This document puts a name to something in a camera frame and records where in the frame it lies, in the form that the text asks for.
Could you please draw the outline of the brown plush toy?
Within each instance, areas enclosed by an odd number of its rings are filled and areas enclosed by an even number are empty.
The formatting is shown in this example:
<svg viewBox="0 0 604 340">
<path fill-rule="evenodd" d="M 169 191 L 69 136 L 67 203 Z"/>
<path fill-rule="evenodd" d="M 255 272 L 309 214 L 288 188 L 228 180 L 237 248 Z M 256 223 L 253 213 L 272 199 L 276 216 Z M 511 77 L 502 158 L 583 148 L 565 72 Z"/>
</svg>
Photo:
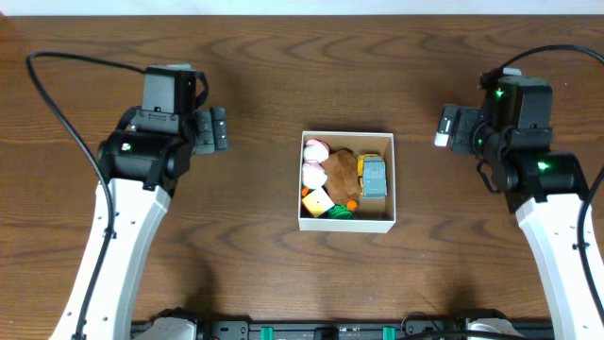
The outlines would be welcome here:
<svg viewBox="0 0 604 340">
<path fill-rule="evenodd" d="M 322 166 L 327 172 L 327 193 L 336 205 L 346 205 L 349 200 L 360 198 L 358 161 L 353 153 L 339 150 L 323 161 Z"/>
</svg>

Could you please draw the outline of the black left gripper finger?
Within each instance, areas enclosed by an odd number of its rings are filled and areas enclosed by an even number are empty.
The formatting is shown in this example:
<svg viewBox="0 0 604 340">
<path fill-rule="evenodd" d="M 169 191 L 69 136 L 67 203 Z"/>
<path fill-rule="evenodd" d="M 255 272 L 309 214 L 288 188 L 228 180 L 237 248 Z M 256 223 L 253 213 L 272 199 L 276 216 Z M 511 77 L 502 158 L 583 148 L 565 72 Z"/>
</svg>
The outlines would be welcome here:
<svg viewBox="0 0 604 340">
<path fill-rule="evenodd" d="M 209 110 L 197 110 L 193 114 L 196 123 L 195 155 L 211 154 L 215 151 L 213 123 Z"/>
<path fill-rule="evenodd" d="M 211 107 L 213 138 L 216 151 L 228 150 L 227 113 L 224 107 Z"/>
</svg>

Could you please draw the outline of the yellow grey toy truck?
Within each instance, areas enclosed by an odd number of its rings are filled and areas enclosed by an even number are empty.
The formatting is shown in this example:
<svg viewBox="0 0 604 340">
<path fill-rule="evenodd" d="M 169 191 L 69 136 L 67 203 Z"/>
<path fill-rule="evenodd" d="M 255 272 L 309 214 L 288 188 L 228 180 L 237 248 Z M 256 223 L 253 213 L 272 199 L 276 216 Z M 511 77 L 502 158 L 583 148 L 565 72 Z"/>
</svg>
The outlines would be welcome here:
<svg viewBox="0 0 604 340">
<path fill-rule="evenodd" d="M 357 157 L 361 195 L 382 198 L 387 195 L 386 162 L 379 154 L 361 154 Z"/>
</svg>

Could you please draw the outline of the pink white duck toy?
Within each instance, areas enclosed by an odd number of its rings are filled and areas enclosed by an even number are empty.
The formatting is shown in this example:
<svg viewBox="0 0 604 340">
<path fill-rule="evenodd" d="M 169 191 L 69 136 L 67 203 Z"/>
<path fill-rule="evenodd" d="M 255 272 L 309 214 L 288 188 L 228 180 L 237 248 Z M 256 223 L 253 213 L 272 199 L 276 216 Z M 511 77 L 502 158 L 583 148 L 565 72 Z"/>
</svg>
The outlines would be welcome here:
<svg viewBox="0 0 604 340">
<path fill-rule="evenodd" d="M 302 185 L 311 190 L 322 187 L 327 182 L 327 172 L 322 162 L 329 157 L 329 147 L 326 143 L 310 139 L 302 150 L 301 179 Z"/>
</svg>

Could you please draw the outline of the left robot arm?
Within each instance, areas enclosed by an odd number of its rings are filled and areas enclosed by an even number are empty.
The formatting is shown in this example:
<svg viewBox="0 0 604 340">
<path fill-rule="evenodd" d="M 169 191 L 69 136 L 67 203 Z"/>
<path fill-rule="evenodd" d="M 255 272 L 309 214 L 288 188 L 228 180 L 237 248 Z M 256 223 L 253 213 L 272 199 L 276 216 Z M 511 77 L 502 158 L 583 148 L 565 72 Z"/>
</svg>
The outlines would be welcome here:
<svg viewBox="0 0 604 340">
<path fill-rule="evenodd" d="M 226 111 L 127 110 L 99 149 L 91 234 L 55 339 L 128 339 L 149 248 L 194 155 L 227 149 Z"/>
</svg>

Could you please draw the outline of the multicolour puzzle cube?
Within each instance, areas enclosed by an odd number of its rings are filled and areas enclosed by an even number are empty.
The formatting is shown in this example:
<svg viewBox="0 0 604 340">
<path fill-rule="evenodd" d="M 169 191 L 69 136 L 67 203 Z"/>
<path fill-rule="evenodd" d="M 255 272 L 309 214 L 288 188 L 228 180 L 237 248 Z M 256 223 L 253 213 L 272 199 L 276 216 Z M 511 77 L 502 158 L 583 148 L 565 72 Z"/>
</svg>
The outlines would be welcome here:
<svg viewBox="0 0 604 340">
<path fill-rule="evenodd" d="M 323 187 L 309 191 L 309 193 L 301 199 L 301 203 L 312 217 L 320 217 L 335 206 Z"/>
</svg>

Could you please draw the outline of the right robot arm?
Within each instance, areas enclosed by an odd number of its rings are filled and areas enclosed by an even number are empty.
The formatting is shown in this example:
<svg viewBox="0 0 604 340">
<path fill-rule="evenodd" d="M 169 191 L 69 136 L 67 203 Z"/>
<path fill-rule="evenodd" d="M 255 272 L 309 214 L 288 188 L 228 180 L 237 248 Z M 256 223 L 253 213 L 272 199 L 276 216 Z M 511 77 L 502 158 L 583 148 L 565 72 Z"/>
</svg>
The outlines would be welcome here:
<svg viewBox="0 0 604 340">
<path fill-rule="evenodd" d="M 603 336 L 603 261 L 577 157 L 551 150 L 547 104 L 445 105 L 434 143 L 471 154 L 528 240 L 558 339 Z"/>
</svg>

